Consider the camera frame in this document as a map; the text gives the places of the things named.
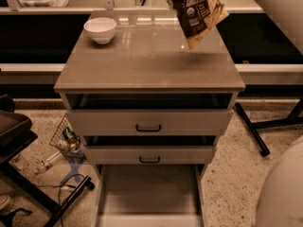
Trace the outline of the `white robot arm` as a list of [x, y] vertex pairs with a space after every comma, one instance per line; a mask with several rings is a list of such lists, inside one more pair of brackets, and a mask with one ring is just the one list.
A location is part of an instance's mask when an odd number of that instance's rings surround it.
[[[303, 0], [255, 0], [303, 52]], [[258, 197], [253, 227], [303, 227], [303, 137], [276, 159]]]

